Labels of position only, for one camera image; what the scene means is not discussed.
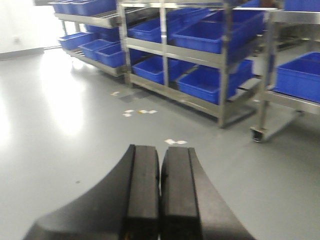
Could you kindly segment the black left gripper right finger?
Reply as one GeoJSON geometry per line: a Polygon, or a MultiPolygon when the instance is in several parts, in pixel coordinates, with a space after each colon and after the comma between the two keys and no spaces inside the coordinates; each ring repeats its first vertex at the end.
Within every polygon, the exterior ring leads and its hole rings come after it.
{"type": "Polygon", "coordinates": [[[169,147],[161,167],[162,240],[253,240],[192,147],[169,147]]]}

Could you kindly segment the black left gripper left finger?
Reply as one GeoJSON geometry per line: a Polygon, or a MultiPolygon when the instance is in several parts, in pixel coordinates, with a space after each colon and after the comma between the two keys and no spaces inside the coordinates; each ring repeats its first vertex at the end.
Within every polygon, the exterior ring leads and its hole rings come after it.
{"type": "Polygon", "coordinates": [[[160,168],[154,146],[129,145],[116,166],[72,202],[38,218],[26,240],[156,240],[160,168]]]}

